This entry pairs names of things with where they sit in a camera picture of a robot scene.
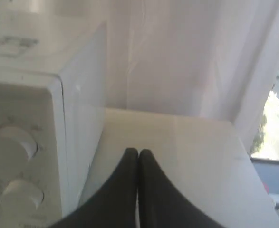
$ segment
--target white knob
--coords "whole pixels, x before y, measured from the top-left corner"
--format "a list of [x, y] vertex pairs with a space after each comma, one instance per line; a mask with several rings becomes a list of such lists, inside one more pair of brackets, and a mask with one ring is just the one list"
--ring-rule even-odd
[[29, 161], [37, 152], [38, 146], [33, 137], [18, 127], [6, 126], [0, 128], [0, 137], [9, 138], [19, 143], [27, 154]]
[[5, 188], [0, 203], [4, 212], [13, 215], [28, 215], [34, 213], [44, 198], [34, 184], [22, 179], [13, 180]]

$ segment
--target white curtain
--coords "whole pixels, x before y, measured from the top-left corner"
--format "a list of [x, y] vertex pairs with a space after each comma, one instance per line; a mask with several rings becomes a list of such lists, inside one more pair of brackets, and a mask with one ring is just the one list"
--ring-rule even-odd
[[228, 120], [248, 150], [279, 68], [279, 0], [108, 1], [108, 106]]

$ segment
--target microwave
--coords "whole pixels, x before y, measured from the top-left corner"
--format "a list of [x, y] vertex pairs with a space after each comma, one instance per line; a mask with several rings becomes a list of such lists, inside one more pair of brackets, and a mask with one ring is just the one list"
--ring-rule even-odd
[[44, 228], [77, 208], [105, 88], [105, 22], [0, 9], [0, 228]]

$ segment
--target table surface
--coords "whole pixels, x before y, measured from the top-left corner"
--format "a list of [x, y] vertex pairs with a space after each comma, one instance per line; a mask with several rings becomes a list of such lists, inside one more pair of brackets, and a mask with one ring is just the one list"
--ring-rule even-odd
[[107, 180], [127, 147], [152, 150], [180, 193], [225, 227], [279, 228], [233, 126], [201, 118], [107, 109], [80, 203]]

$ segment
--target black object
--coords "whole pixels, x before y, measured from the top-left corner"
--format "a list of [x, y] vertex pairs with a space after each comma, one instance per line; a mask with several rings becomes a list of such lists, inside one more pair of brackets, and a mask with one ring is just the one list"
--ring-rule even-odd
[[150, 150], [139, 156], [138, 199], [141, 228], [223, 228], [172, 185]]
[[135, 228], [137, 170], [138, 152], [128, 148], [88, 202], [51, 228]]

